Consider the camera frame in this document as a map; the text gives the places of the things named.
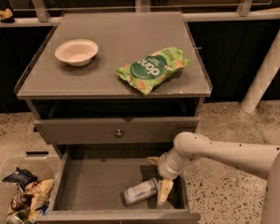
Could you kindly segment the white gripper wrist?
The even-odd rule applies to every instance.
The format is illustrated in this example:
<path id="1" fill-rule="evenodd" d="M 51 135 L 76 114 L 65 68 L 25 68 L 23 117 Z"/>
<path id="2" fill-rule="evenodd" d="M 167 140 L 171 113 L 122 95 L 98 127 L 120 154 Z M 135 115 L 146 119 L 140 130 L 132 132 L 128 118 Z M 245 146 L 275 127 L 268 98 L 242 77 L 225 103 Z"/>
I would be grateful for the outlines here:
<path id="1" fill-rule="evenodd" d="M 163 178 L 158 184 L 157 197 L 157 204 L 163 205 L 173 188 L 174 181 L 172 179 L 181 175 L 183 168 L 186 166 L 186 159 L 176 151 L 168 151 L 159 157 L 147 157 L 147 160 L 158 167 L 159 175 Z"/>

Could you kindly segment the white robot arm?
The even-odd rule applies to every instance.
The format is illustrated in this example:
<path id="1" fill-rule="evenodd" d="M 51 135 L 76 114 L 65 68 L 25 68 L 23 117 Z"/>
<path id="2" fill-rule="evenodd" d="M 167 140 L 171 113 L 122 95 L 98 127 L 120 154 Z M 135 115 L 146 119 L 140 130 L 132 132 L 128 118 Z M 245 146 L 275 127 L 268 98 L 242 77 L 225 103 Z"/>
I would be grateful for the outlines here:
<path id="1" fill-rule="evenodd" d="M 279 69 L 280 29 L 242 101 L 245 112 L 255 110 Z M 167 200 L 173 180 L 198 158 L 218 161 L 265 179 L 267 190 L 260 223 L 280 224 L 280 146 L 213 141 L 196 133 L 179 133 L 170 151 L 152 158 L 162 177 L 159 204 Z"/>

